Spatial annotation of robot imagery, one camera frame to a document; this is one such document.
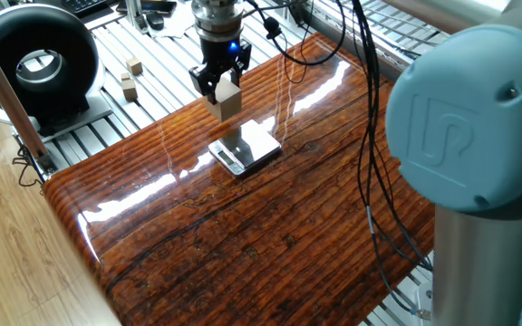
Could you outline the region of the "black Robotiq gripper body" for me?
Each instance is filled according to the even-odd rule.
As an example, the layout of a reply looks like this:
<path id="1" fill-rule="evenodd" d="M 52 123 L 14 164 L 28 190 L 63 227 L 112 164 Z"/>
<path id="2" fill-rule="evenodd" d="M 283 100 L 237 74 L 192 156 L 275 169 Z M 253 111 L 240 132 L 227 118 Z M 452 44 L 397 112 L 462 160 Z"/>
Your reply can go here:
<path id="1" fill-rule="evenodd" d="M 233 38 L 224 42 L 213 42 L 200 39 L 203 62 L 199 66 L 201 75 L 212 74 L 219 76 L 233 70 L 237 75 L 242 74 L 238 66 L 238 57 L 241 54 L 240 38 Z"/>

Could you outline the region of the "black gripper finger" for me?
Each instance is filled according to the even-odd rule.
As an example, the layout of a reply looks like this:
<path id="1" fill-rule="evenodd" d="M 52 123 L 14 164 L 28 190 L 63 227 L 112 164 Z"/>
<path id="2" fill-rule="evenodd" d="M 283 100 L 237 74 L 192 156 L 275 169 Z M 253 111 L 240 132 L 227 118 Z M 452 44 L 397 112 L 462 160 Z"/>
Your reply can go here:
<path id="1" fill-rule="evenodd" d="M 229 46 L 230 54 L 230 76 L 231 82 L 238 86 L 240 79 L 249 68 L 252 45 L 249 42 L 241 42 L 237 44 L 233 42 Z"/>
<path id="2" fill-rule="evenodd" d="M 200 64 L 188 70 L 194 88 L 211 104 L 217 103 L 215 89 L 218 84 L 218 75 L 207 63 Z"/>

